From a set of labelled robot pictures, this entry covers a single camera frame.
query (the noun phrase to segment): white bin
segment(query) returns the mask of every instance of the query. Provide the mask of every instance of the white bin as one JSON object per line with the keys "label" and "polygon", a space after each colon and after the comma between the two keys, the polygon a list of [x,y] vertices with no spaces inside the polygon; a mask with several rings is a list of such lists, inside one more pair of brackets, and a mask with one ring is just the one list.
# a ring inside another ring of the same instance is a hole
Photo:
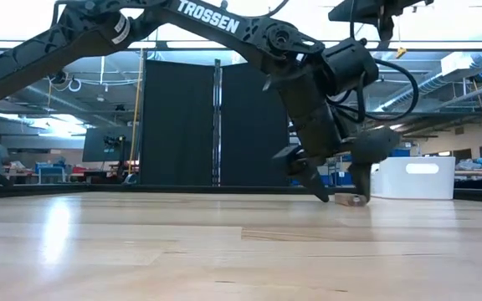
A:
{"label": "white bin", "polygon": [[372,171],[372,196],[452,200],[454,157],[390,157]]}

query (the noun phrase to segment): black robotic arm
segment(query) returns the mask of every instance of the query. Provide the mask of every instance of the black robotic arm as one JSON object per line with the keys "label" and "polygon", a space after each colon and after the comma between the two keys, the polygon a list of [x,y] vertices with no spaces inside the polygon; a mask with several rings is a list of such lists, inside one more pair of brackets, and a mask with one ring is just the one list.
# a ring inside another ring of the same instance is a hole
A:
{"label": "black robotic arm", "polygon": [[[265,89],[277,89],[302,146],[284,148],[277,166],[322,201],[328,196],[316,167],[327,157],[350,151],[359,193],[369,198],[371,164],[387,157],[399,141],[383,128],[353,139],[328,97],[378,78],[365,41],[346,39],[332,48],[290,23],[241,17],[201,0],[74,0],[47,31],[0,54],[0,99],[61,70],[77,59],[126,49],[164,23],[171,23],[237,51],[268,75]],[[137,19],[122,8],[142,8]]]}

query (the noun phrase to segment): logo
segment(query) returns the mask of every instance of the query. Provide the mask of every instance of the logo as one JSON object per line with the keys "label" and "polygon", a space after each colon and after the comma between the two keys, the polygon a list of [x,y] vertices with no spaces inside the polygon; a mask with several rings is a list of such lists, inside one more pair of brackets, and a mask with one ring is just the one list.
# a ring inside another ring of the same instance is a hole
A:
{"label": "logo", "polygon": [[197,5],[188,0],[180,0],[180,6],[177,8],[177,11],[230,33],[235,34],[239,27],[238,20],[224,16],[221,13],[214,12],[209,8]]}

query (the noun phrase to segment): black partition panel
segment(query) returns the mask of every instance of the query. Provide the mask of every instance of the black partition panel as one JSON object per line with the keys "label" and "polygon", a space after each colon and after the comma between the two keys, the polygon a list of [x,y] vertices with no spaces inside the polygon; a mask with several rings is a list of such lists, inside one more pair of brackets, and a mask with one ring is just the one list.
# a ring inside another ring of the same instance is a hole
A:
{"label": "black partition panel", "polygon": [[147,61],[142,184],[211,186],[214,67]]}
{"label": "black partition panel", "polygon": [[287,115],[265,75],[248,64],[223,68],[221,185],[287,186],[271,157],[288,145]]}

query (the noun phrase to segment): wooden block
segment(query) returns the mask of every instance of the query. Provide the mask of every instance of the wooden block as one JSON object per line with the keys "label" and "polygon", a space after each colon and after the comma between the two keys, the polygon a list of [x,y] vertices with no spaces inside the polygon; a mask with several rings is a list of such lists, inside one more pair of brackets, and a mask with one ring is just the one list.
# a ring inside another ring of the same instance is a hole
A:
{"label": "wooden block", "polygon": [[334,202],[348,207],[364,207],[367,204],[367,198],[352,193],[336,193]]}

